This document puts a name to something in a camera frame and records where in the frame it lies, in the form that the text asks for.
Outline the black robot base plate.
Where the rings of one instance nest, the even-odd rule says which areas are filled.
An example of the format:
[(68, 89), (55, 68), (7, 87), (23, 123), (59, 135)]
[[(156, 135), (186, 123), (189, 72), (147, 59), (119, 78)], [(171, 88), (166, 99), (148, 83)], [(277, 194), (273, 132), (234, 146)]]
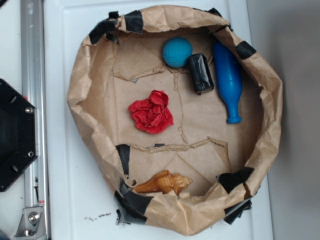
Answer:
[(0, 191), (7, 191), (37, 157), (35, 107), (0, 80)]

